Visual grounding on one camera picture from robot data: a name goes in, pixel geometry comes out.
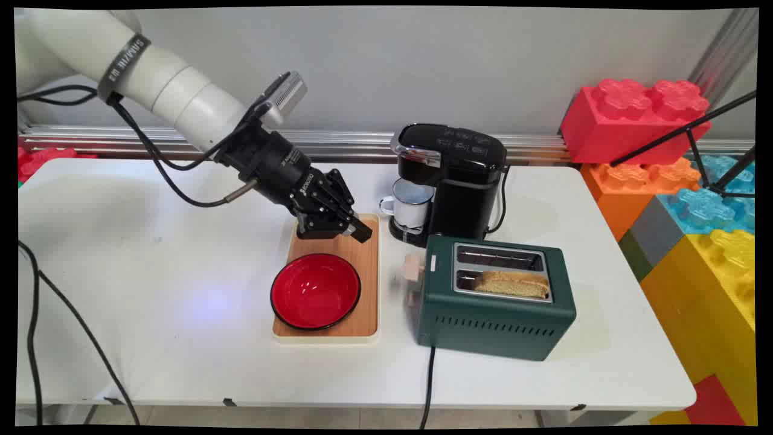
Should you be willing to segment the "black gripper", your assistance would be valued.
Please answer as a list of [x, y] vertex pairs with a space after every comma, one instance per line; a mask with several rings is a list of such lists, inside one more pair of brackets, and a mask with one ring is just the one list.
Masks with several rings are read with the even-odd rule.
[[346, 217], [346, 184], [337, 170], [324, 173], [277, 131], [249, 124], [224, 140], [214, 162], [237, 171], [239, 180], [296, 217], [301, 240], [328, 240], [339, 235], [364, 244], [372, 229], [356, 213]]

